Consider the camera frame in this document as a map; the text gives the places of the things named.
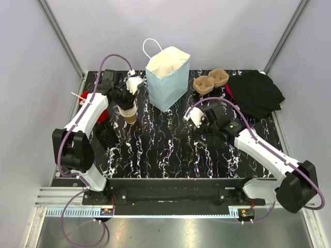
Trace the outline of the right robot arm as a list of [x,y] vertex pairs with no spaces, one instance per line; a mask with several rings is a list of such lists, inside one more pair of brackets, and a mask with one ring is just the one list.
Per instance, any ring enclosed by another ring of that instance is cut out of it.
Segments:
[[249,129],[239,118],[231,120],[219,103],[198,110],[198,130],[205,137],[217,137],[254,158],[274,176],[272,180],[249,179],[235,191],[235,199],[246,205],[252,199],[277,201],[290,213],[297,213],[317,195],[315,166],[299,162],[276,149]]

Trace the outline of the stack of paper cups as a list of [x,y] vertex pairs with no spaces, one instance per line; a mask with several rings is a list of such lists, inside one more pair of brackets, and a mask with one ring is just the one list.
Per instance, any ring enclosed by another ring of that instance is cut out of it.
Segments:
[[133,102],[133,107],[128,109],[128,110],[124,110],[122,108],[120,108],[119,106],[117,107],[119,110],[120,115],[124,118],[124,120],[126,121],[127,124],[134,124],[137,120],[137,104],[134,101]]

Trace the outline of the stack of pulp cup carriers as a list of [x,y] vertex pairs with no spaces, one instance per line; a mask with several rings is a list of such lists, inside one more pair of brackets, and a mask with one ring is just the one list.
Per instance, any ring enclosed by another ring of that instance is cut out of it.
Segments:
[[193,81],[193,87],[200,95],[205,95],[218,88],[224,86],[229,75],[223,69],[214,69],[208,75],[198,77]]

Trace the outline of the light blue paper bag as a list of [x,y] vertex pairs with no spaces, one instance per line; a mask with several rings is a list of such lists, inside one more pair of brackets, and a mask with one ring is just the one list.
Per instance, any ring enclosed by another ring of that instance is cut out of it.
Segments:
[[149,58],[145,67],[149,102],[162,112],[166,112],[187,91],[190,69],[190,54],[169,46],[159,47],[154,56],[147,54],[145,39],[142,51]]

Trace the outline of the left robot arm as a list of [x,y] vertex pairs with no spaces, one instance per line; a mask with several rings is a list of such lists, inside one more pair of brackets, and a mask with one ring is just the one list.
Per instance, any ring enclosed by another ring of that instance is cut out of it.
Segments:
[[98,74],[96,85],[86,97],[78,113],[63,129],[52,133],[55,163],[64,177],[75,176],[94,191],[94,199],[107,204],[112,192],[106,189],[107,180],[94,164],[94,152],[89,136],[100,115],[114,102],[123,111],[136,108],[135,98],[143,80],[134,70],[128,77],[115,70]]

